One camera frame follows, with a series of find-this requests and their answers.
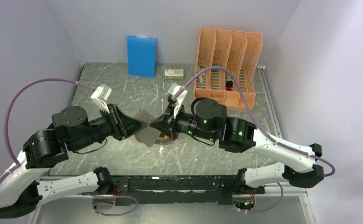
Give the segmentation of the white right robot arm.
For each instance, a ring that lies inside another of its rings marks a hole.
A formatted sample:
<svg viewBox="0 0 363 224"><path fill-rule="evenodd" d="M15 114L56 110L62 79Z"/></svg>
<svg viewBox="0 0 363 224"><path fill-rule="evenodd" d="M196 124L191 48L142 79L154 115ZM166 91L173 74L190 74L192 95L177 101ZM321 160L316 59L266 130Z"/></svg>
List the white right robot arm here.
<svg viewBox="0 0 363 224"><path fill-rule="evenodd" d="M270 158L275 164L240 169L235 181L240 193L262 185L287 182L299 188L312 188L324 180L324 169L316 161L321 146L300 146L273 135L265 136L255 124L240 118L228 117L226 106L210 98L196 98L191 113L169 100L164 114L150 123L150 127L176 140L183 133L205 143L218 142L219 148L231 153L252 153Z"/></svg>

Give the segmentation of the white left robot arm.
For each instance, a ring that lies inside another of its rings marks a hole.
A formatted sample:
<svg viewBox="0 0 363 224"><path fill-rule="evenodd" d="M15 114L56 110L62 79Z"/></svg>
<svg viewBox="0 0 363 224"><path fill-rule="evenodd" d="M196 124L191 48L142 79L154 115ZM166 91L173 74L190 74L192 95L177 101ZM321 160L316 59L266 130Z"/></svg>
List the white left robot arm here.
<svg viewBox="0 0 363 224"><path fill-rule="evenodd" d="M56 164L108 137L125 140L146 127L143 121L125 115L116 105L89 120L79 106L69 106L52 116L51 125L33 134L23 145L17 164L0 178L0 219L22 217L38 205L85 192L107 194L114 188L109 170L98 167L81 176L58 181L41 181Z"/></svg>

